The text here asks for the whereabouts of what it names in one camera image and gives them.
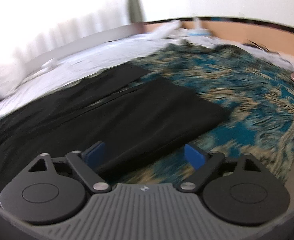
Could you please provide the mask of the black pants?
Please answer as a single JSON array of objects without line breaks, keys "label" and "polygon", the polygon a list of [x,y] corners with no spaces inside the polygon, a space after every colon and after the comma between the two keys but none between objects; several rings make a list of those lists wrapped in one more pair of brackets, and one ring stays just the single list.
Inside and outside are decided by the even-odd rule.
[{"label": "black pants", "polygon": [[37,99],[0,118],[0,192],[41,153],[63,157],[98,141],[105,180],[149,165],[213,129],[229,110],[130,63]]}]

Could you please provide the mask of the teal paisley bedspread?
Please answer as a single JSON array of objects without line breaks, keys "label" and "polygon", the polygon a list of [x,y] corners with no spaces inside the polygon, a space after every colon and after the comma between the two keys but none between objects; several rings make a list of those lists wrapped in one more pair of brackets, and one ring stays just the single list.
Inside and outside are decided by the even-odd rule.
[{"label": "teal paisley bedspread", "polygon": [[287,181],[294,162],[294,81],[289,70],[231,44],[207,48],[187,41],[132,63],[150,71],[144,81],[165,77],[231,111],[228,121],[194,140],[197,146],[233,158],[251,153],[277,179]]}]

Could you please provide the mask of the white pillow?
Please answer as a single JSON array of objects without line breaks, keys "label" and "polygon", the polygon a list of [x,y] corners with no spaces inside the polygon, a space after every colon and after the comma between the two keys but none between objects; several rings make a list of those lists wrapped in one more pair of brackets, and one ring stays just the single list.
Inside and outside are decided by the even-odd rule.
[{"label": "white pillow", "polygon": [[17,57],[0,56],[0,100],[13,94],[25,77],[24,65]]}]

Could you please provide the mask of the small white crumpled cloth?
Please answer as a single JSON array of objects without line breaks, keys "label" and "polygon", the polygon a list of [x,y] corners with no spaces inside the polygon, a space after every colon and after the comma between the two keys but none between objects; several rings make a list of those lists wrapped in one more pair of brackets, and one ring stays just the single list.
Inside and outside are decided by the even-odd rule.
[{"label": "small white crumpled cloth", "polygon": [[41,70],[48,72],[51,71],[53,69],[55,69],[57,67],[57,60],[56,59],[50,59],[49,61],[47,61],[46,63],[44,63],[41,66]]}]

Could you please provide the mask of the white bed sheet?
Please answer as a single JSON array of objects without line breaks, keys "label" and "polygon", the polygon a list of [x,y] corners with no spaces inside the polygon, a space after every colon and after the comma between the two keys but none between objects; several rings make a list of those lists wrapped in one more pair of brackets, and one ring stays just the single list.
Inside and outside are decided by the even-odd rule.
[{"label": "white bed sheet", "polygon": [[91,76],[107,68],[147,56],[173,43],[175,39],[149,40],[149,35],[135,35],[107,42],[76,53],[58,62],[57,67],[26,78],[8,98],[0,102],[0,119],[31,101],[54,92],[70,83]]}]

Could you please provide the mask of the blue face mask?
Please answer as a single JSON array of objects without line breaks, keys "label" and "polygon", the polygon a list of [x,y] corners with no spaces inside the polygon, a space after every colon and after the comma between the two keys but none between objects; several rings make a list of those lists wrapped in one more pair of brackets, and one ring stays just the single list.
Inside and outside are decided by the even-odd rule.
[{"label": "blue face mask", "polygon": [[190,29],[188,32],[189,36],[211,36],[212,33],[208,29]]}]

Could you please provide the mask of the white crumpled cloth at edge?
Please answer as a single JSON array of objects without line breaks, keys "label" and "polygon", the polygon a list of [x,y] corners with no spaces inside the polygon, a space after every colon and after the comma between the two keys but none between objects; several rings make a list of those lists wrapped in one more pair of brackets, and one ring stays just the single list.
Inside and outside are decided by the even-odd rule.
[{"label": "white crumpled cloth at edge", "polygon": [[182,25],[182,22],[179,20],[172,20],[170,22],[162,23],[159,27],[156,27],[153,31],[150,32],[150,40],[161,40],[168,37],[175,30],[179,29]]}]

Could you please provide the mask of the white sheer curtain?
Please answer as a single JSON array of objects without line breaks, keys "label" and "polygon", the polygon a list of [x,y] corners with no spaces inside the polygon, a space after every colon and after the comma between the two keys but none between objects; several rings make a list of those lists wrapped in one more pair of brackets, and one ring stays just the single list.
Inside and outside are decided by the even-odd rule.
[{"label": "white sheer curtain", "polygon": [[0,55],[29,61],[129,23],[128,0],[0,0]]}]

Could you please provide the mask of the right green drape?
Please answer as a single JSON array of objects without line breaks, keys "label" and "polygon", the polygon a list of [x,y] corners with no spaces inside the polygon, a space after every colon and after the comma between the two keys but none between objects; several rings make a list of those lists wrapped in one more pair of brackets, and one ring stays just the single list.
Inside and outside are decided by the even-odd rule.
[{"label": "right green drape", "polygon": [[128,13],[132,23],[144,22],[144,15],[141,8],[140,0],[127,0]]}]

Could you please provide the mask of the wooden bed frame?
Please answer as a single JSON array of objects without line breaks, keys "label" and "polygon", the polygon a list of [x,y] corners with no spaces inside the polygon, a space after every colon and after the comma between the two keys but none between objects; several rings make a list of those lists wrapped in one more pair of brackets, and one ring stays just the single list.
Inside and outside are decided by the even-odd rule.
[{"label": "wooden bed frame", "polygon": [[[213,21],[211,18],[203,17],[201,21],[203,27],[209,29],[215,36],[221,39],[239,43],[250,40],[261,43],[267,46],[268,49],[294,56],[294,29],[277,29],[276,24],[268,23],[267,25],[261,25],[260,21],[254,20],[245,23],[237,22],[236,19],[233,19],[232,22],[227,21],[226,18],[222,21]],[[104,42],[120,40],[147,31],[153,31],[164,24],[164,21],[133,23],[95,33],[38,56],[29,53],[25,63],[31,64],[32,66],[42,65],[52,58],[62,59],[71,54],[98,46]]]}]

